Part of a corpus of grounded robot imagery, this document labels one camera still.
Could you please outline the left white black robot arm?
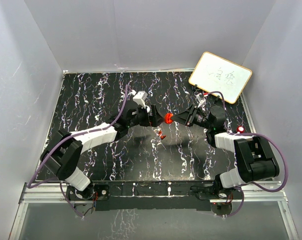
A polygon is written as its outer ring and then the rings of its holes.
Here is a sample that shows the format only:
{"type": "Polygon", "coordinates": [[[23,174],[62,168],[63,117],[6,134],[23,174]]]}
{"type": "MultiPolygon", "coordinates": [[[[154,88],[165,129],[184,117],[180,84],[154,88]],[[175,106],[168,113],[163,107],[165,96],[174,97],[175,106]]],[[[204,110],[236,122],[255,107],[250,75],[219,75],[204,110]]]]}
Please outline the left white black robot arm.
{"type": "Polygon", "coordinates": [[[59,130],[46,149],[40,160],[55,177],[73,186],[77,194],[84,200],[94,194],[91,180],[78,167],[79,158],[85,151],[115,142],[134,126],[158,127],[164,118],[158,113],[156,106],[137,106],[113,115],[107,122],[74,133],[59,130]]]}

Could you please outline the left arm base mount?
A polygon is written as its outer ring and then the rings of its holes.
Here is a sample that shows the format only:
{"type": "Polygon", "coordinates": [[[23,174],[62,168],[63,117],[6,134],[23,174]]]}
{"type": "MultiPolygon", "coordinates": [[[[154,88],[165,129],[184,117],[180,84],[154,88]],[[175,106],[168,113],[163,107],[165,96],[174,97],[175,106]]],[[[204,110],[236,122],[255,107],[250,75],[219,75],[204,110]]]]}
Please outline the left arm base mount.
{"type": "Polygon", "coordinates": [[[109,186],[91,183],[84,191],[79,191],[68,185],[66,196],[71,201],[107,201],[109,199],[109,186]]]}

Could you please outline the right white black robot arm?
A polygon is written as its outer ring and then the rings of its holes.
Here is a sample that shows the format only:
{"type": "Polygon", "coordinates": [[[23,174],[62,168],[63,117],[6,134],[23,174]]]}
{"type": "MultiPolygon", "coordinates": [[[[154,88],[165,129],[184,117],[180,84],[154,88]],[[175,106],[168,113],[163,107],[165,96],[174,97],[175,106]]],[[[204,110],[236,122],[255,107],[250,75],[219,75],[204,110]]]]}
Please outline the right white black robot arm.
{"type": "Polygon", "coordinates": [[[235,154],[237,166],[216,175],[214,179],[214,194],[221,199],[226,198],[234,187],[274,178],[280,173],[273,150],[264,137],[227,133],[225,121],[226,113],[220,106],[212,107],[207,116],[194,105],[176,115],[165,116],[166,123],[177,122],[187,127],[198,125],[205,128],[210,146],[235,154]]]}

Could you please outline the red earbud charging case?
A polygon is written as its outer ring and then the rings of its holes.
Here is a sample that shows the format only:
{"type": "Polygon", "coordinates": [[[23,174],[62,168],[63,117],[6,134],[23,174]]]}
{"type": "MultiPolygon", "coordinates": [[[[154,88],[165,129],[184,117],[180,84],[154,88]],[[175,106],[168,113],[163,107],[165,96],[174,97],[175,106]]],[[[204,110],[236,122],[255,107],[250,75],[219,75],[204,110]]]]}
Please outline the red earbud charging case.
{"type": "Polygon", "coordinates": [[[164,116],[164,122],[166,124],[171,124],[173,122],[172,117],[173,117],[172,113],[165,114],[165,116],[164,116]]]}

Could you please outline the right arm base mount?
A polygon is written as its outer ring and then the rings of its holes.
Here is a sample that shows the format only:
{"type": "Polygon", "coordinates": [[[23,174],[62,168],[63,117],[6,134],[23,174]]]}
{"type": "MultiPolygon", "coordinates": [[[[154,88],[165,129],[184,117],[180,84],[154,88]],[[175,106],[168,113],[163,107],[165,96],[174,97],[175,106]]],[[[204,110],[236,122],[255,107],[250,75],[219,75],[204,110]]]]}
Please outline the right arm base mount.
{"type": "Polygon", "coordinates": [[[225,200],[231,201],[236,191],[235,188],[219,188],[215,185],[190,187],[190,191],[199,200],[225,200]]]}

